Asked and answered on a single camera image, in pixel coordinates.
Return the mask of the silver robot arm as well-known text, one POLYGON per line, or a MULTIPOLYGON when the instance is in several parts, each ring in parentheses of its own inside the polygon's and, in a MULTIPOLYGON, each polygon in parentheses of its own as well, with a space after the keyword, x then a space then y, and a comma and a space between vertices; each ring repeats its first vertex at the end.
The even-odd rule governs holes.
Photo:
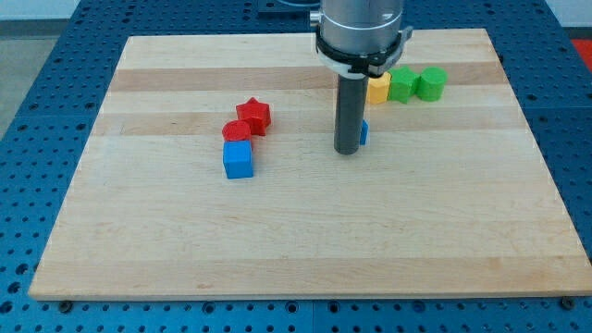
POLYGON ((319 36, 343 53, 377 53, 398 40, 402 12, 402 0, 322 0, 319 36))

